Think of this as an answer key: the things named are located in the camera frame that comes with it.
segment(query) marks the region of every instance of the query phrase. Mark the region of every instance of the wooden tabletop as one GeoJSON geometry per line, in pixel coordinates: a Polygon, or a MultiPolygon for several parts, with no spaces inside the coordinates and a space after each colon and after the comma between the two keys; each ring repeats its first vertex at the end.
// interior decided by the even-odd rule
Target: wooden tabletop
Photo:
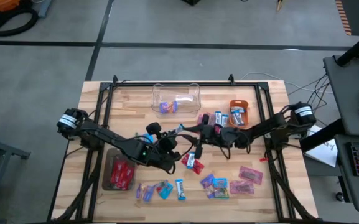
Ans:
{"type": "MultiPolygon", "coordinates": [[[[274,112],[289,104],[286,87],[283,81],[267,81],[271,92],[274,112]]],[[[78,108],[92,112],[96,107],[100,82],[85,82],[78,108]]],[[[159,122],[162,130],[176,128],[180,123],[184,126],[193,126],[196,118],[170,118],[160,119],[151,110],[151,87],[122,87],[113,93],[113,104],[110,110],[110,129],[129,138],[146,133],[145,127],[152,122],[159,122]]],[[[220,110],[229,112],[230,100],[246,100],[249,103],[248,128],[261,122],[254,88],[251,87],[201,87],[202,107],[199,114],[214,113],[220,110]]],[[[177,138],[179,145],[175,150],[184,152],[190,143],[177,138]]],[[[68,152],[79,148],[79,141],[73,141],[68,147],[68,152]]],[[[137,166],[135,186],[125,192],[106,191],[101,188],[100,177],[98,196],[96,200],[94,222],[275,222],[277,221],[274,205],[272,184],[266,162],[259,159],[264,156],[265,147],[262,138],[255,139],[251,145],[251,154],[245,150],[232,149],[231,159],[226,160],[219,148],[203,146],[203,155],[200,162],[205,165],[200,175],[185,168],[177,162],[175,174],[168,175],[163,170],[153,167],[137,166]],[[254,195],[230,195],[228,200],[208,199],[200,181],[208,174],[215,177],[226,177],[228,181],[240,180],[238,177],[240,166],[250,167],[263,172],[261,185],[254,185],[254,195]],[[186,201],[177,200],[176,187],[168,199],[163,200],[155,192],[151,202],[145,203],[135,198],[135,190],[139,183],[154,185],[162,180],[168,180],[174,184],[175,179],[184,180],[186,201]]],[[[317,217],[310,183],[307,176],[302,153],[294,147],[283,151],[287,167],[287,174],[291,190],[295,193],[301,204],[309,213],[317,217]]],[[[60,216],[70,205],[78,193],[85,165],[86,149],[82,149],[69,155],[63,167],[62,178],[58,188],[58,194],[54,205],[52,218],[60,216]]],[[[103,159],[102,172],[105,166],[103,159]]],[[[84,212],[88,211],[88,200],[84,206],[84,212]]],[[[281,200],[285,214],[284,194],[281,200]]]]}

